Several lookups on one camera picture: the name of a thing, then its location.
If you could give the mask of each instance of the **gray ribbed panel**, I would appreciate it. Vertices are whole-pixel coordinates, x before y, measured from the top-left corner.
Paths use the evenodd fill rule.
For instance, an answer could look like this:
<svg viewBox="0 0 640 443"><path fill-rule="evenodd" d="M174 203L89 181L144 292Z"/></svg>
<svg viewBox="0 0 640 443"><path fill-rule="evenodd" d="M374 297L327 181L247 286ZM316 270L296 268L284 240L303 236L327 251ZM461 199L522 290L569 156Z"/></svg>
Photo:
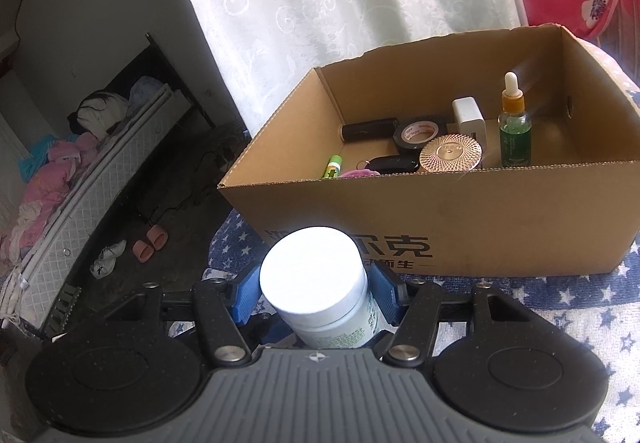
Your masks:
<svg viewBox="0 0 640 443"><path fill-rule="evenodd" d="M101 443L602 443L586 427L544 437L486 428L443 403L417 371L369 349L265 349L244 369L213 374L198 400L143 434ZM88 438L50 429L37 443Z"/></svg>

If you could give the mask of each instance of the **dark floor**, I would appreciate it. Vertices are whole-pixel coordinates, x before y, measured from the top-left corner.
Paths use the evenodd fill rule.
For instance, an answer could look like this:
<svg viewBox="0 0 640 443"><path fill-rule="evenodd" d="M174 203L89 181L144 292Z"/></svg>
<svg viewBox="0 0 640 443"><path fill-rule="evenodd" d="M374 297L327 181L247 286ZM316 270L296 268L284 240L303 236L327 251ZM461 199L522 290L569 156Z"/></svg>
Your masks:
<svg viewBox="0 0 640 443"><path fill-rule="evenodd" d="M142 180L127 189L124 202L112 206L110 216L92 235L93 247L74 267L67 282L82 291L66 330L144 282L159 282L166 291L180 291L190 289L200 279L207 267L209 241L231 211L216 189L225 169L218 167L225 161L220 147L236 147L239 153L244 147L241 133L240 126L211 130L197 114L174 128L156 149L150 160L152 166L143 167ZM169 240L142 264L131 247L138 239L146 241L152 223L160 224ZM127 241L127 248L113 272L96 280L89 271L91 263L102 248L122 239Z"/></svg>

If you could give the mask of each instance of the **white charger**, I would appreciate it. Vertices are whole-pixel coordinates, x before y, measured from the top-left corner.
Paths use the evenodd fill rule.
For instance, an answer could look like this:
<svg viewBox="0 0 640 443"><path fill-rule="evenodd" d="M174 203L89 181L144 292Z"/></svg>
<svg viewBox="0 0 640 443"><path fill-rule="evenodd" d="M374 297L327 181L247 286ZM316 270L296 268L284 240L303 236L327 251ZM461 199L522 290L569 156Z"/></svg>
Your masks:
<svg viewBox="0 0 640 443"><path fill-rule="evenodd" d="M486 152L486 124L476 99L468 96L453 100L453 113L456 115L458 132L475 139L482 147L482 156Z"/></svg>

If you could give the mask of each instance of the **white jar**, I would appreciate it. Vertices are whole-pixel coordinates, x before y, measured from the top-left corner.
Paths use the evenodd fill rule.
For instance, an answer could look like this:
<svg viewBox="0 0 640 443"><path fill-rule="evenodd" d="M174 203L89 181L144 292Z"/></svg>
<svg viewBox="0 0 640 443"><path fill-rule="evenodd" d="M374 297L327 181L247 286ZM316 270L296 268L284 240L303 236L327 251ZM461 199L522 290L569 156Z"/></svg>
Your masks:
<svg viewBox="0 0 640 443"><path fill-rule="evenodd" d="M270 249L260 268L264 297L309 346L360 347L382 313L351 238L327 227L298 230Z"/></svg>

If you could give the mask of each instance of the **green liquid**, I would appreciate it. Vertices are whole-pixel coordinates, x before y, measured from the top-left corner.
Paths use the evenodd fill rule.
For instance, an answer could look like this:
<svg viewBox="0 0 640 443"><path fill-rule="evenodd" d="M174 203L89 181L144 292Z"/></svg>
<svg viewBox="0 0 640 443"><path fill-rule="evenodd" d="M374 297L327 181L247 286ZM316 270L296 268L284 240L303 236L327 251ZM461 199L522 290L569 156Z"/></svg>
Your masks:
<svg viewBox="0 0 640 443"><path fill-rule="evenodd" d="M511 134L500 129L500 154L503 167L531 165L531 127L520 134Z"/></svg>

